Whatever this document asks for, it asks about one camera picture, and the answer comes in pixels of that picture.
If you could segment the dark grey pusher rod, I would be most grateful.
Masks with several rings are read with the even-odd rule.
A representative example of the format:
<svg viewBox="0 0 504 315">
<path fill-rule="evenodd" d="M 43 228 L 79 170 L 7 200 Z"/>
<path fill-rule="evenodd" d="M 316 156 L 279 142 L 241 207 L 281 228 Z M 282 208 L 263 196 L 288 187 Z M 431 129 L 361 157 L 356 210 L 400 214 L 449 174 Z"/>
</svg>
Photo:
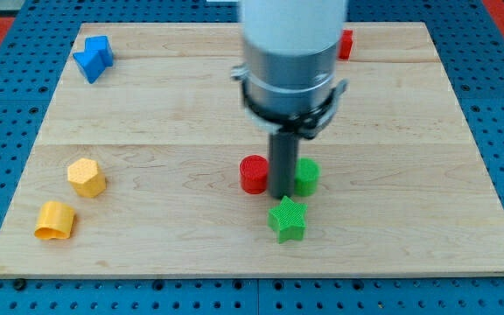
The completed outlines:
<svg viewBox="0 0 504 315">
<path fill-rule="evenodd" d="M 273 198 L 281 199 L 294 193 L 298 144 L 299 139 L 293 133 L 269 136 L 268 191 Z"/>
</svg>

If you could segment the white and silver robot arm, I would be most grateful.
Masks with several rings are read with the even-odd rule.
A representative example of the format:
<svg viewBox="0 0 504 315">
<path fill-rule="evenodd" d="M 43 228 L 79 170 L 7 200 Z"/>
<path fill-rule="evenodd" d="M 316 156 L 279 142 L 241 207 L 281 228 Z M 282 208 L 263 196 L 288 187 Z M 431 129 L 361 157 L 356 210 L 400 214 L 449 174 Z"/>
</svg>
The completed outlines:
<svg viewBox="0 0 504 315">
<path fill-rule="evenodd" d="M 243 0 L 239 3 L 241 83 L 248 118 L 269 137 L 267 189 L 295 191 L 299 142 L 335 116 L 347 82 L 335 79 L 347 0 Z"/>
</svg>

